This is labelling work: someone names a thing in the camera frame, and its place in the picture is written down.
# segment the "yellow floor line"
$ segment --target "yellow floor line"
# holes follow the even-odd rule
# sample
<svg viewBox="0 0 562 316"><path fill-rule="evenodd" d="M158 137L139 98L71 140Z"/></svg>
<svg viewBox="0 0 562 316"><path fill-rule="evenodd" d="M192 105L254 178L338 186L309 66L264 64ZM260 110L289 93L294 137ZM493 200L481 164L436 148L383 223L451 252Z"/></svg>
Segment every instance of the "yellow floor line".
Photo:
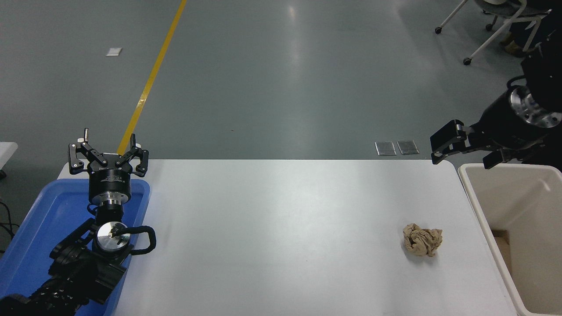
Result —
<svg viewBox="0 0 562 316"><path fill-rule="evenodd" d="M164 44L162 44L162 48L160 48L160 53L158 54L158 57L156 58L156 62L154 63L154 66L152 67L152 71L150 72L150 76L148 76L148 80L146 81L146 85L144 86L144 90L142 92L142 94L140 95L140 99L139 102L137 103L137 107L135 108L135 111L133 112L133 116L131 116L131 120L129 121L129 125L127 125L127 129L125 130L125 134L123 135L123 138L121 139L121 143L119 144L119 148L117 149L117 153L119 155L122 155L125 153L126 149L127 149L127 145L129 144L129 139L131 138L131 134L133 133L133 131L135 130L135 127L137 126L137 122L139 120L139 117L141 115L141 112L144 108L144 103L146 102L146 99L148 98L148 94L150 93L150 89L152 89L152 84L154 83L154 80L156 79L156 75L158 74L158 71L160 70L160 65L162 65L162 61L164 60L164 56L166 56L166 51L168 50L168 46L170 45L170 41L172 40L172 36L174 36L174 31L176 26L178 26L178 21L179 18L182 16L182 12L183 12L183 8L185 7L185 3L187 2L187 0L182 0L182 2L179 5L179 8L176 12L176 15L174 17L174 21L172 21L172 25L170 25L170 29L168 30L168 34L166 35L166 39L164 39Z"/></svg>

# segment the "small white paper on floor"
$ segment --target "small white paper on floor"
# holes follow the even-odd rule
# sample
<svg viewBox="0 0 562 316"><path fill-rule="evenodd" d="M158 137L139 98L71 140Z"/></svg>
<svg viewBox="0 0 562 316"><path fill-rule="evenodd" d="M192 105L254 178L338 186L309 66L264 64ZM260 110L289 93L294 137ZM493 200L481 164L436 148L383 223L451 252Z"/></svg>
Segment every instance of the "small white paper on floor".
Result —
<svg viewBox="0 0 562 316"><path fill-rule="evenodd" d="M122 47L112 47L107 52L106 56L119 56L119 53L121 53L122 49Z"/></svg>

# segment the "gray floor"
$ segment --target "gray floor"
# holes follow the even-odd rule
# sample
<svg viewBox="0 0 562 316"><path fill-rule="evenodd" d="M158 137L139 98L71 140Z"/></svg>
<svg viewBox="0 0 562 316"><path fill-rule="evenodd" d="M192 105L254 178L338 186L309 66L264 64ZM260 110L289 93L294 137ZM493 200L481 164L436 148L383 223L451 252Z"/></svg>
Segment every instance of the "gray floor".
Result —
<svg viewBox="0 0 562 316"><path fill-rule="evenodd" d="M21 223L69 142L114 152L180 0L0 1L0 196ZM189 0L137 126L156 159L380 159L374 141L478 120L521 74L473 2ZM105 57L123 47L119 57ZM482 155L453 157L455 165ZM7 237L0 235L0 249Z"/></svg>

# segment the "shoe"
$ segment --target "shoe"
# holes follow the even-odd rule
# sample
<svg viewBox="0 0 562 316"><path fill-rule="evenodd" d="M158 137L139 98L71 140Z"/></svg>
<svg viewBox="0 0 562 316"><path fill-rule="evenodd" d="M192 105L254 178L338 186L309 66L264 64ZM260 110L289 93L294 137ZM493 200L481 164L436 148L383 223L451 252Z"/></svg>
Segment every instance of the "shoe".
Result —
<svg viewBox="0 0 562 316"><path fill-rule="evenodd" d="M525 57L526 55L526 53L523 52L523 49L519 45L515 44L515 41L513 40L504 47L504 51L515 57Z"/></svg>
<svg viewBox="0 0 562 316"><path fill-rule="evenodd" d="M501 47L506 47L507 45L509 45L509 43L513 42L513 40L515 39L515 35L513 35L512 32L509 32L504 39L502 39L500 41L500 46Z"/></svg>

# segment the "metal plate on floor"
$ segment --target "metal plate on floor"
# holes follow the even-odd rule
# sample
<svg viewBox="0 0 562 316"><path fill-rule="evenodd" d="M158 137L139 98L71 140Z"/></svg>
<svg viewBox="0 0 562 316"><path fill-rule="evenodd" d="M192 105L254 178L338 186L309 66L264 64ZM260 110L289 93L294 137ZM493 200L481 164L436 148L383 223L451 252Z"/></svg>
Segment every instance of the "metal plate on floor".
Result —
<svg viewBox="0 0 562 316"><path fill-rule="evenodd" d="M397 143L403 155L415 155L420 153L414 141L397 141Z"/></svg>
<svg viewBox="0 0 562 316"><path fill-rule="evenodd" d="M379 156L396 156L396 150L392 142L375 142L375 147Z"/></svg>

